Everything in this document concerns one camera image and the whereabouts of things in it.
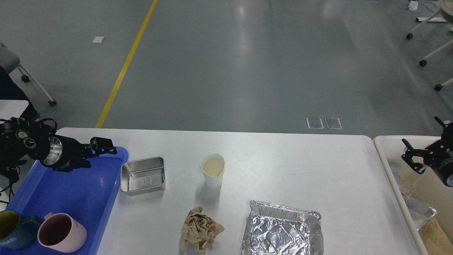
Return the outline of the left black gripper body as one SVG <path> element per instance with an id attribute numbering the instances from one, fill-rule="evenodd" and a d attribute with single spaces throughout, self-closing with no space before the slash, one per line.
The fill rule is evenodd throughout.
<path id="1" fill-rule="evenodd" d="M 79 143 L 76 139 L 64 136 L 51 136 L 50 152 L 39 162 L 54 171 L 71 172 L 73 169 L 91 168 L 87 159 L 92 155 L 89 144 Z"/>

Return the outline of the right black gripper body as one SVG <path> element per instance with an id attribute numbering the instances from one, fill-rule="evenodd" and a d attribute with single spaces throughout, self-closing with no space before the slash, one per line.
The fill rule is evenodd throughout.
<path id="1" fill-rule="evenodd" d="M 453 187 L 453 155 L 452 146 L 446 142 L 437 140 L 425 148 L 428 158 L 424 163 L 432 168 L 432 171 L 447 187 Z"/>

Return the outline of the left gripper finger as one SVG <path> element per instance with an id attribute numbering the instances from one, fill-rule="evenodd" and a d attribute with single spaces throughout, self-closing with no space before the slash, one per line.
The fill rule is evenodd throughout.
<path id="1" fill-rule="evenodd" d="M 111 139 L 102 137 L 92 137 L 89 144 L 85 145 L 86 157 L 98 157 L 104 154 L 117 154 L 117 149 L 114 147 Z"/>

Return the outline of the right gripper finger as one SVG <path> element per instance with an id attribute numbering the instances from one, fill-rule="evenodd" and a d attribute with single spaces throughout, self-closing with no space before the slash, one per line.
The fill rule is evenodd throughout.
<path id="1" fill-rule="evenodd" d="M 401 158 L 409 165 L 409 167 L 418 174 L 423 174 L 426 170 L 424 163 L 414 162 L 413 157 L 424 158 L 429 152 L 426 149 L 414 149 L 412 145 L 406 139 L 402 139 L 403 144 L 406 146 L 405 153 L 401 155 Z"/>
<path id="2" fill-rule="evenodd" d="M 443 132 L 441 134 L 440 141 L 442 142 L 452 142 L 453 140 L 453 126 L 451 121 L 442 121 L 439 117 L 434 117 L 434 120 L 437 121 L 442 127 Z"/>

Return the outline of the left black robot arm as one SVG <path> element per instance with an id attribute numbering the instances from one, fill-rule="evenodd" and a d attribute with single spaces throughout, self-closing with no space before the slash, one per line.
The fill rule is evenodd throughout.
<path id="1" fill-rule="evenodd" d="M 74 169 L 90 168 L 90 158 L 104 154 L 117 154 L 111 139 L 93 137 L 89 143 L 57 135 L 57 123 L 46 124 L 47 118 L 40 121 L 27 121 L 10 118 L 1 123 L 1 175 L 11 182 L 18 181 L 19 161 L 25 155 L 39 161 L 54 171 L 71 172 Z"/>

